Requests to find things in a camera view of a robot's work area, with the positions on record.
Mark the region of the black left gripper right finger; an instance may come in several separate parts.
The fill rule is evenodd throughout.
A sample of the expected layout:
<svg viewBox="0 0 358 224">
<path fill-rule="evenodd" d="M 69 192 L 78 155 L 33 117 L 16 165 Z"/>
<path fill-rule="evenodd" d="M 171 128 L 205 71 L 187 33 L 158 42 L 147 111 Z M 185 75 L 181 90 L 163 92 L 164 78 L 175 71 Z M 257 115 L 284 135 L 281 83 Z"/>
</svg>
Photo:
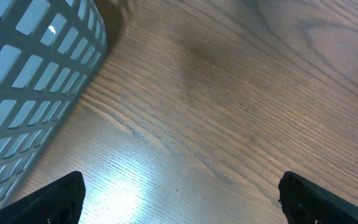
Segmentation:
<svg viewBox="0 0 358 224">
<path fill-rule="evenodd" d="M 290 224 L 358 224 L 358 206 L 292 171 L 283 174 L 278 189 Z"/>
</svg>

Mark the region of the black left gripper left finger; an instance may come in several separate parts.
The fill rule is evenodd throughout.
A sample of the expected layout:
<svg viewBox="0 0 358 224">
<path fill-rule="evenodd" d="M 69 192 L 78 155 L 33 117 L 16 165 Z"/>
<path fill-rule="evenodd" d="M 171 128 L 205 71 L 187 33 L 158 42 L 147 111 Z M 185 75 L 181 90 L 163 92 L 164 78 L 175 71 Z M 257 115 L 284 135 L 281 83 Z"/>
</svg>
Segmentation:
<svg viewBox="0 0 358 224">
<path fill-rule="evenodd" d="M 0 209 L 0 224 L 77 224 L 85 194 L 82 173 L 73 171 Z"/>
</svg>

